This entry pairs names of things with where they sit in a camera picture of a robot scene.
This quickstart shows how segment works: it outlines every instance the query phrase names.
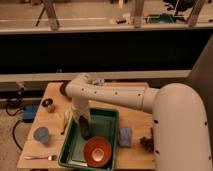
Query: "black wall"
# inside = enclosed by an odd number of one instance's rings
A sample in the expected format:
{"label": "black wall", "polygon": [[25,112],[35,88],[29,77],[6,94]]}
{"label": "black wall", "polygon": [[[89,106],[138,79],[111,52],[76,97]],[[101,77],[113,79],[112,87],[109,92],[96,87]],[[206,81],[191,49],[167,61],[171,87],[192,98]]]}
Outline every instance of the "black wall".
{"label": "black wall", "polygon": [[0,36],[0,74],[191,69],[212,29]]}

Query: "red bowl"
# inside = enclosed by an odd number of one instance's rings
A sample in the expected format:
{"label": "red bowl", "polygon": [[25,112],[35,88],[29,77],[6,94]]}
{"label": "red bowl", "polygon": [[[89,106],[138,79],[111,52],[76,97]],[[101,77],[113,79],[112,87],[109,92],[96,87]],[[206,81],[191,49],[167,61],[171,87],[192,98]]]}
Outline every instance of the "red bowl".
{"label": "red bowl", "polygon": [[85,144],[83,153],[88,166],[102,167],[110,160],[111,144],[103,137],[94,136]]}

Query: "green tray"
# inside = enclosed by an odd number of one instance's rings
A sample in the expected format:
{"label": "green tray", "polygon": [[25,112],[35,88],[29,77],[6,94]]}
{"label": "green tray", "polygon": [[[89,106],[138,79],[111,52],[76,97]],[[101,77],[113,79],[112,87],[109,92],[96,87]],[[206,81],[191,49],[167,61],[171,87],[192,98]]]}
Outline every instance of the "green tray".
{"label": "green tray", "polygon": [[58,159],[60,166],[68,168],[78,168],[94,171],[109,171],[115,167],[115,152],[118,137],[118,111],[101,108],[91,108],[90,133],[93,136],[102,136],[106,138],[112,146],[112,156],[108,164],[103,168],[93,168],[87,166],[84,156],[83,147],[86,140],[80,134],[80,127],[74,121],[71,121],[67,132],[61,154]]}
{"label": "green tray", "polygon": [[150,14],[147,23],[174,23],[170,14]]}

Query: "metal bracket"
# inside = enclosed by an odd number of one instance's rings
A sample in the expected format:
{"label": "metal bracket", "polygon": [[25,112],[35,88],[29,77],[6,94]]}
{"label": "metal bracket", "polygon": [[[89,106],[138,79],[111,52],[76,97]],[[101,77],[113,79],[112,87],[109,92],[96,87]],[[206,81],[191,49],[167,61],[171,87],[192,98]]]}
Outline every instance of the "metal bracket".
{"label": "metal bracket", "polygon": [[189,27],[193,27],[197,24],[198,15],[205,3],[205,0],[197,0],[193,6],[192,12],[187,20]]}
{"label": "metal bracket", "polygon": [[60,27],[60,24],[58,22],[55,9],[53,7],[53,3],[51,0],[43,0],[44,7],[47,13],[47,17],[50,23],[50,28],[54,31],[58,30]]}
{"label": "metal bracket", "polygon": [[143,6],[144,6],[144,0],[135,0],[133,2],[133,23],[135,28],[140,28],[141,27],[141,17],[142,17],[142,12],[143,12]]}

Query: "floor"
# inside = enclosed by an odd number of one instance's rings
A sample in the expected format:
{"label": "floor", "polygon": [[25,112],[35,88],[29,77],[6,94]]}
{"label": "floor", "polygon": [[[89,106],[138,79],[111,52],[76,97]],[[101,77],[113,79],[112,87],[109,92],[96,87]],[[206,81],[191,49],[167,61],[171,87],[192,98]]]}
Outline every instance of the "floor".
{"label": "floor", "polygon": [[[22,113],[16,116],[7,115],[4,108],[0,109],[0,171],[15,171],[21,151],[12,138],[12,130],[17,120],[22,118]],[[15,136],[21,147],[27,138],[31,123],[20,123],[15,131]]]}
{"label": "floor", "polygon": [[[43,28],[49,27],[46,13],[38,27],[35,26],[43,5],[17,3],[19,0],[0,0],[0,29],[7,28]],[[129,16],[132,11],[132,0],[121,7],[118,1],[113,4],[109,0],[72,0],[66,3],[55,3],[55,12],[61,27],[112,26],[115,19]],[[167,11],[166,3],[160,0],[146,0],[144,14],[174,14]],[[191,9],[182,15],[189,16]],[[213,3],[205,3],[198,22],[207,23],[213,19]]]}

